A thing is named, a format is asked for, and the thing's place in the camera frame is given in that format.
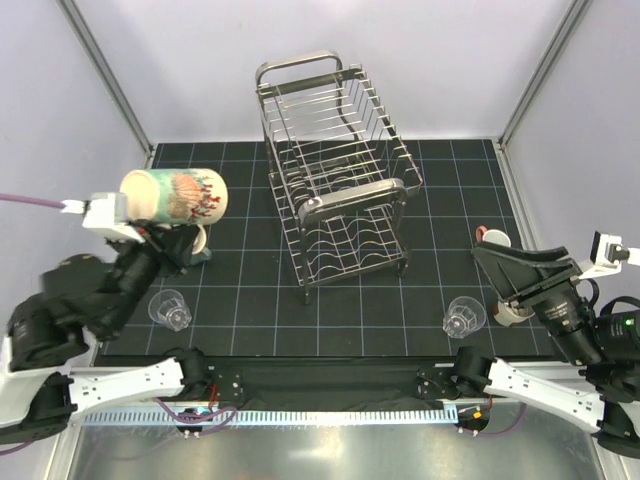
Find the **aluminium frame rail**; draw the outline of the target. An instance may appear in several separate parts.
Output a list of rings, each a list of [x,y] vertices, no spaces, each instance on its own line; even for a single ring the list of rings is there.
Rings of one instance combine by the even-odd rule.
[[[434,365],[452,366],[449,363],[379,363],[379,362],[269,362],[262,359],[255,363],[221,361],[208,366],[206,381],[210,380],[212,367],[231,367],[243,373],[245,398],[254,398],[268,391],[289,395],[295,392],[303,397],[323,394],[342,398],[349,394],[361,395],[371,401],[384,391],[399,391],[403,396],[416,395],[417,371]]]

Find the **brown metal-lined cup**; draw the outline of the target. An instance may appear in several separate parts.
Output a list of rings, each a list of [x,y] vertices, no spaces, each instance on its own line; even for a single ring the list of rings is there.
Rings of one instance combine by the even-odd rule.
[[[508,304],[498,301],[492,308],[494,320],[503,327],[513,327],[531,319],[535,313],[527,308],[512,308]]]

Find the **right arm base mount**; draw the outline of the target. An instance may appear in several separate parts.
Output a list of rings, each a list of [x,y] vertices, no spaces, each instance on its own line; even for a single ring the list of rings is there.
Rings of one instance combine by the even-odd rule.
[[[460,393],[457,390],[452,366],[434,365],[417,371],[416,392],[424,400],[455,400]]]

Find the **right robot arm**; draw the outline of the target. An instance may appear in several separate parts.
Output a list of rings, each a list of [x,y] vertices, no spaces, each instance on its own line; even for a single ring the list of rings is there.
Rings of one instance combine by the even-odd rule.
[[[618,236],[597,233],[590,267],[563,247],[525,251],[479,241],[472,250],[498,298],[529,307],[563,357],[591,385],[585,391],[538,377],[498,357],[461,348],[450,372],[462,396],[489,394],[553,414],[594,437],[603,449],[639,456],[639,301],[619,296],[601,310],[580,295],[583,281],[636,266],[639,250]]]

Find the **clear plastic cup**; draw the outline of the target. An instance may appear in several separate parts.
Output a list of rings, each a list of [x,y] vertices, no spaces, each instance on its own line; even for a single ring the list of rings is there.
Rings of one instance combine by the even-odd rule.
[[[450,338],[464,339],[479,331],[485,323],[484,306],[475,298],[459,296],[446,309],[442,329]]]
[[[192,321],[191,310],[177,290],[160,290],[149,301],[147,312],[153,322],[175,332],[186,329]]]

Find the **cream floral painted mug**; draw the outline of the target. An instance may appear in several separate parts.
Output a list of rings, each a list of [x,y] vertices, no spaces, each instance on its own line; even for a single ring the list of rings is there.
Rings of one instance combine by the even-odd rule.
[[[202,168],[133,170],[119,191],[127,198],[131,219],[168,225],[214,224],[229,202],[222,176]]]

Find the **coral mug white interior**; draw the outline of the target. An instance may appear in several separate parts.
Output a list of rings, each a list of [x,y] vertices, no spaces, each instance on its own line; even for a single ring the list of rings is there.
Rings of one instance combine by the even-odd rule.
[[[490,229],[481,225],[476,228],[475,236],[477,242],[488,242],[507,248],[512,246],[509,235],[499,229]]]

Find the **pink mug with handle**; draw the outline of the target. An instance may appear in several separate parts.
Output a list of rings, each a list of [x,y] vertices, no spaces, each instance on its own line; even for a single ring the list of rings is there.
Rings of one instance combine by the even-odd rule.
[[[198,233],[192,245],[193,255],[200,254],[207,246],[207,233],[205,228],[200,224],[197,224],[196,227],[198,228]]]

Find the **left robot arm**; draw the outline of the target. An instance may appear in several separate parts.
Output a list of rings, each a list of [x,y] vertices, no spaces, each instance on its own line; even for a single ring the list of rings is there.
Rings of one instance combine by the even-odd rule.
[[[137,400],[201,400],[213,383],[202,351],[174,349],[160,362],[110,375],[65,375],[89,350],[85,339],[120,337],[154,281],[183,273],[199,234],[194,225],[137,222],[141,240],[109,241],[107,263],[90,254],[63,260],[40,277],[40,292],[18,304],[1,343],[1,442],[55,436],[93,412]]]

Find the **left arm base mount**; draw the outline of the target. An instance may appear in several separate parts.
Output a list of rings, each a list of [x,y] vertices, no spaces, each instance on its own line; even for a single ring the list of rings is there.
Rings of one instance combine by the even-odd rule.
[[[231,367],[212,367],[201,399],[211,404],[240,404],[244,401],[243,373]]]

